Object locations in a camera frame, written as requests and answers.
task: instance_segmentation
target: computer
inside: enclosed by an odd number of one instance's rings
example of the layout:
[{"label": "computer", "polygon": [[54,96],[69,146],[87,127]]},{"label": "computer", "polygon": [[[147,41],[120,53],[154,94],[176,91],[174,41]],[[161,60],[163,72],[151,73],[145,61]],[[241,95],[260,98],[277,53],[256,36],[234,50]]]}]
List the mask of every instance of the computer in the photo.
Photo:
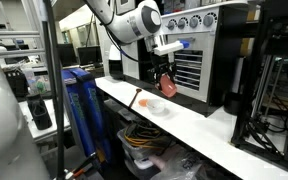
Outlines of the computer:
[{"label": "computer", "polygon": [[93,64],[98,66],[102,62],[100,46],[79,47],[77,48],[80,66]]},{"label": "computer", "polygon": [[78,64],[73,44],[58,44],[57,50],[63,67]]}]

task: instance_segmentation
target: white robotic arm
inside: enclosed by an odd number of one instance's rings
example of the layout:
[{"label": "white robotic arm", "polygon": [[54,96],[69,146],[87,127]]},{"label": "white robotic arm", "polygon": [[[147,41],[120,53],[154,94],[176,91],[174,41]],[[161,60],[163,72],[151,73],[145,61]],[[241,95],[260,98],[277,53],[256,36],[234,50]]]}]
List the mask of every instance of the white robotic arm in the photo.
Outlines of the white robotic arm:
[{"label": "white robotic arm", "polygon": [[121,16],[116,15],[105,0],[84,1],[118,44],[130,44],[151,36],[161,27],[161,15],[153,0],[144,0],[136,9]]}]

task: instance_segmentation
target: control knob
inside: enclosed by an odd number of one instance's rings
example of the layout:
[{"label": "control knob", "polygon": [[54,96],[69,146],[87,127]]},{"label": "control knob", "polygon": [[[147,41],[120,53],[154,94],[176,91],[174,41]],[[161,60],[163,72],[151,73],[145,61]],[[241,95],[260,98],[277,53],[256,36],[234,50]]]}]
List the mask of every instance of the control knob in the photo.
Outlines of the control knob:
[{"label": "control knob", "polygon": [[173,30],[175,27],[175,22],[174,21],[170,21],[168,22],[168,25],[166,26],[169,30]]},{"label": "control knob", "polygon": [[177,27],[178,27],[179,29],[183,29],[183,28],[185,27],[185,24],[186,24],[186,21],[185,21],[184,19],[180,19],[180,20],[178,21]]},{"label": "control knob", "polygon": [[213,16],[211,15],[206,15],[203,19],[203,24],[206,27],[210,27],[213,24]]},{"label": "control knob", "polygon": [[190,20],[190,27],[191,27],[191,28],[196,28],[197,24],[198,24],[198,19],[197,19],[197,17],[191,18],[191,20]]}]

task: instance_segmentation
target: lab bench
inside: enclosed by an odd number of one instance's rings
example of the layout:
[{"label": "lab bench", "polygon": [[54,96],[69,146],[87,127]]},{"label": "lab bench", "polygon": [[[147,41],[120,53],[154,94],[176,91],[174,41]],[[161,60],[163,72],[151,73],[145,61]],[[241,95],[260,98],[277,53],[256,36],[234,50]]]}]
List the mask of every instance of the lab bench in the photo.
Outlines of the lab bench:
[{"label": "lab bench", "polygon": [[[128,107],[138,87],[111,77],[96,79],[102,94],[107,95],[124,107]],[[141,99],[161,99],[165,111],[153,115],[141,107]],[[209,117],[172,103],[146,90],[138,94],[129,110],[142,119],[147,119],[194,150],[211,159],[226,170],[242,179],[288,179],[288,172],[273,163],[258,158],[255,154],[235,148],[230,139],[233,135],[236,116],[221,107]]]},{"label": "lab bench", "polygon": [[[55,119],[55,112],[53,107],[53,101],[51,99],[45,100],[45,105],[47,108],[47,111],[50,115],[52,126],[44,129],[44,130],[38,130],[36,127],[35,122],[33,121],[32,114],[30,112],[30,109],[28,108],[27,101],[20,102],[19,106],[22,110],[23,115],[25,116],[25,119],[27,121],[28,128],[30,129],[30,132],[32,134],[32,137],[35,142],[43,141],[44,139],[47,139],[49,137],[55,136],[57,134],[57,123]],[[64,131],[68,131],[71,129],[70,122],[67,118],[66,113],[64,114]]]}]

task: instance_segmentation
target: vent grille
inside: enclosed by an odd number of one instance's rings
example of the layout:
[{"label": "vent grille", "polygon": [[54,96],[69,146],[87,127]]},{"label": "vent grille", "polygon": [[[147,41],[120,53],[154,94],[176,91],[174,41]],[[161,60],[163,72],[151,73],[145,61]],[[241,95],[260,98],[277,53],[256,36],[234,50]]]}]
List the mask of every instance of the vent grille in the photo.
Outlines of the vent grille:
[{"label": "vent grille", "polygon": [[182,50],[174,53],[177,69],[176,84],[199,91],[202,58],[202,51]]}]

